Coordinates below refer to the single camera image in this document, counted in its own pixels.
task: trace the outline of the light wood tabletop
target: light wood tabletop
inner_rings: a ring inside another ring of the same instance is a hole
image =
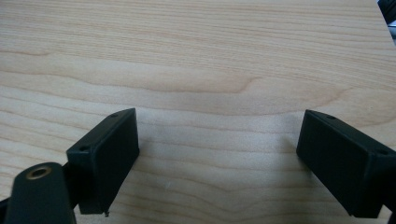
[[[396,149],[395,67],[375,0],[2,0],[0,197],[135,107],[141,154],[78,223],[387,223],[349,217],[295,148],[313,109]]]

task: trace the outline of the black bracket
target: black bracket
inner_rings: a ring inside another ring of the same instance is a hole
[[[396,152],[368,135],[306,110],[297,154],[351,216],[396,211]]]
[[[0,223],[76,223],[81,214],[108,215],[139,155],[134,108],[102,120],[67,150],[63,167],[46,162],[21,172],[0,202]]]

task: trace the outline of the screw hole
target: screw hole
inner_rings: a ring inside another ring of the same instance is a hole
[[[33,171],[29,172],[26,175],[27,179],[30,180],[35,180],[35,179],[39,179],[43,176],[46,176],[50,173],[51,169],[48,166],[40,166],[38,168],[35,168]]]
[[[82,146],[79,148],[80,151],[88,151],[90,149],[89,146]]]

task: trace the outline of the clamp jaw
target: clamp jaw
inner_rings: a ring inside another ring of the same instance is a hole
[[[396,211],[396,152],[340,119],[306,110],[297,155],[351,216]]]
[[[21,172],[11,197],[0,202],[0,223],[76,223],[108,209],[139,155],[134,108],[114,113],[77,141],[68,163],[45,162]]]

